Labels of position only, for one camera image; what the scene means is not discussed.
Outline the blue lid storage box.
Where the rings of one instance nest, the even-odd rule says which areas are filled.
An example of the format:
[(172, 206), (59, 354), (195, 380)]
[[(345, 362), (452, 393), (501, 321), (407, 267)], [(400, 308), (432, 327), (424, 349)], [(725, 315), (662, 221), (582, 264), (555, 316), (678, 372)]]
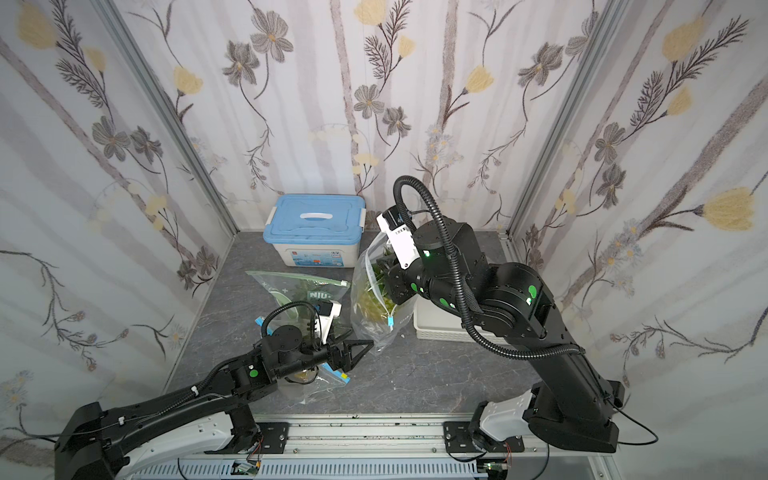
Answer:
[(352, 268), (365, 220), (359, 196), (286, 194), (272, 208), (263, 239), (289, 267)]

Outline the clear bag blue zipper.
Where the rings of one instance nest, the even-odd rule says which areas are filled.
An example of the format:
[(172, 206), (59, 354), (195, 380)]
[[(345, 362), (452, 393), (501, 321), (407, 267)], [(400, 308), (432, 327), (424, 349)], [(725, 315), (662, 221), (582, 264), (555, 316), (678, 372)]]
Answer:
[[(283, 320), (274, 320), (274, 324), (267, 327), (267, 335), (273, 336), (274, 331), (282, 328), (284, 325), (294, 326), (303, 332), (303, 340), (309, 341), (311, 339), (309, 324), (310, 320), (307, 327), (302, 328), (296, 322), (286, 323)], [(333, 332), (331, 330), (327, 343), (320, 345), (329, 345), (332, 337)], [(323, 363), (312, 366), (309, 369), (302, 369), (279, 379), (278, 391), (291, 401), (306, 404), (311, 396), (345, 387), (350, 381), (351, 379), (347, 372), (342, 369), (332, 369), (327, 363)]]
[(414, 314), (414, 298), (396, 305), (387, 293), (385, 272), (376, 261), (390, 259), (395, 266), (399, 265), (387, 236), (380, 232), (360, 254), (353, 272), (351, 325), (358, 339), (373, 341), (374, 355), (386, 349), (411, 324)]

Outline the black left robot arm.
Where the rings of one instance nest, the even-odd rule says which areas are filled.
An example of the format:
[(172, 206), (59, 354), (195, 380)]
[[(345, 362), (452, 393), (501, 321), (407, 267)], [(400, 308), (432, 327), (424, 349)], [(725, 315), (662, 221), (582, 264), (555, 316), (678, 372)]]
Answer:
[(280, 380), (322, 365), (349, 373), (373, 348), (371, 340), (335, 334), (340, 312), (336, 301), (286, 303), (264, 316), (251, 350), (201, 380), (128, 406), (78, 408), (55, 443), (55, 478), (118, 479), (189, 454), (262, 453), (267, 435), (252, 403)]

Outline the white perforated plastic basket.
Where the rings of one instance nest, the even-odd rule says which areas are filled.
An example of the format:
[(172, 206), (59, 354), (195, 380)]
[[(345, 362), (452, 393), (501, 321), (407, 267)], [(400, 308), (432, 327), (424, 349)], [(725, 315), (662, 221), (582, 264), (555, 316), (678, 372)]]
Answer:
[(414, 304), (413, 326), (420, 340), (472, 342), (461, 325), (461, 318), (448, 313), (428, 300), (418, 298)]

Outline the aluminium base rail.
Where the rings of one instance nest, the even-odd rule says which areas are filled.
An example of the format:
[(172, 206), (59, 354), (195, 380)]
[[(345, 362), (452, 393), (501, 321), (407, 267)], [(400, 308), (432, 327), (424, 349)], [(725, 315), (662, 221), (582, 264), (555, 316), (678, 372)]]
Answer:
[(185, 460), (245, 461), (259, 467), (264, 460), (447, 458), (476, 463), (486, 479), (618, 479), (608, 454), (560, 450), (524, 435), (520, 453), (492, 454), (462, 462), (462, 453), (446, 452), (444, 424), (468, 422), (465, 415), (260, 416), (262, 439), (249, 453), (163, 453), (156, 447), (123, 479), (182, 479), (175, 466)]

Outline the green zipper NIU bag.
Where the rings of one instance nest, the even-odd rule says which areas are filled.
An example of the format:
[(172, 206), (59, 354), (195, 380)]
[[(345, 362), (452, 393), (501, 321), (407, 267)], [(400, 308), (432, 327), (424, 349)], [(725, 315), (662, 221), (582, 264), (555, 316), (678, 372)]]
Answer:
[(340, 302), (350, 288), (346, 280), (335, 280), (308, 274), (250, 270), (246, 272), (256, 280), (279, 306), (292, 301), (319, 300)]

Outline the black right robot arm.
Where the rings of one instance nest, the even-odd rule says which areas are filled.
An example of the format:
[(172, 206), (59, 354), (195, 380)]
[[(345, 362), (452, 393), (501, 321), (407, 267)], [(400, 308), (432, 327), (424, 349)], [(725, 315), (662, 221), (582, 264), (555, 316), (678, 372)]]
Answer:
[(445, 217), (417, 178), (398, 177), (393, 197), (377, 218), (396, 256), (379, 263), (391, 301), (429, 301), (457, 317), (476, 344), (530, 363), (540, 377), (515, 398), (478, 405), (469, 424), (475, 447), (531, 433), (560, 450), (615, 453), (612, 417), (623, 411), (625, 387), (593, 367), (541, 276), (523, 263), (489, 262), (473, 228)]

